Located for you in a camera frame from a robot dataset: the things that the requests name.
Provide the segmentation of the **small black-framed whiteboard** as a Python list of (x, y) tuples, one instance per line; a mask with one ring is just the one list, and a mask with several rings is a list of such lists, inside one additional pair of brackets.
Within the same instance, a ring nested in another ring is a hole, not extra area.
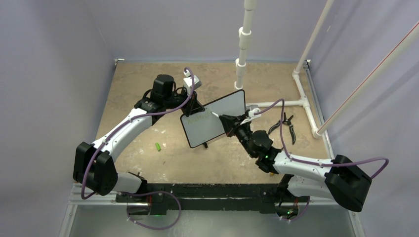
[(241, 116), (245, 113), (245, 91), (237, 90), (204, 105), (204, 111), (180, 121), (190, 148), (198, 147), (224, 134), (220, 119), (214, 114)]

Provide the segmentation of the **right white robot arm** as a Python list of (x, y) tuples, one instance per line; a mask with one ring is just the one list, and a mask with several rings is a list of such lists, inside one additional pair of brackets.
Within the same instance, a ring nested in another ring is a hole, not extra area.
[(280, 199), (320, 197), (334, 200), (340, 206), (360, 212), (363, 209), (371, 177), (349, 158), (315, 159), (287, 156), (285, 149), (273, 147), (265, 130), (252, 131), (245, 115), (217, 115), (226, 136), (235, 136), (255, 164), (265, 173), (282, 174), (277, 188)]

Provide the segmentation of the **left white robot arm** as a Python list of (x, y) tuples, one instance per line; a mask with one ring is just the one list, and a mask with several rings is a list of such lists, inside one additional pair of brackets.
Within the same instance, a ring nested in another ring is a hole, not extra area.
[(205, 110), (195, 91), (202, 82), (189, 69), (184, 74), (182, 87), (176, 87), (170, 75), (157, 75), (153, 87), (116, 127), (92, 143), (82, 142), (77, 146), (73, 179), (82, 186), (82, 199), (110, 192), (128, 193), (135, 202), (146, 199), (147, 180), (132, 172), (118, 173), (115, 162), (135, 138), (164, 115), (181, 110), (189, 116)]

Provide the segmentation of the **green marker cap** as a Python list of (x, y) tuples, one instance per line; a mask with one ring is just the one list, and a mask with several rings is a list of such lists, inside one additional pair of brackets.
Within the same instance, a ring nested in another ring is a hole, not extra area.
[(155, 143), (155, 146), (156, 146), (157, 151), (158, 151), (158, 152), (160, 152), (160, 151), (161, 151), (161, 146), (160, 146), (160, 144), (156, 142), (156, 143)]

